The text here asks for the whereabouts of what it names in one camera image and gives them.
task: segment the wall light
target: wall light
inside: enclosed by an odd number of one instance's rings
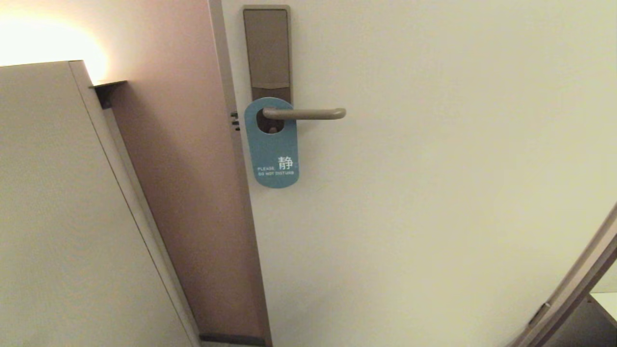
[[[107,57],[79,28],[48,19],[0,17],[0,66],[84,60],[94,84],[104,79]]]

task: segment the white door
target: white door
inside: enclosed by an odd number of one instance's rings
[[[0,346],[191,346],[74,68],[0,68]]]
[[[617,199],[617,3],[225,0],[240,114],[246,4],[291,8],[294,107],[347,108],[285,189],[243,131],[274,346],[511,342]]]

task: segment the lever handle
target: lever handle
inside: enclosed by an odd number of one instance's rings
[[[341,119],[345,117],[347,110],[345,109],[331,109],[331,110],[280,110],[272,107],[266,107],[263,109],[263,116],[268,119],[278,120],[331,120]]]

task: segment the chinese character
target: chinese character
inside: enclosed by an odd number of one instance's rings
[[[294,165],[294,161],[291,160],[290,157],[279,157],[278,158],[278,168],[280,170],[289,170],[291,166]]]

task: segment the blue door hanger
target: blue door hanger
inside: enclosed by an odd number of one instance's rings
[[[291,110],[290,103],[278,98],[253,101],[244,111],[244,126],[251,152],[255,179],[270,188],[285,188],[298,181],[298,134],[295,120],[285,120],[283,129],[267,133],[259,129],[257,114],[264,108]]]

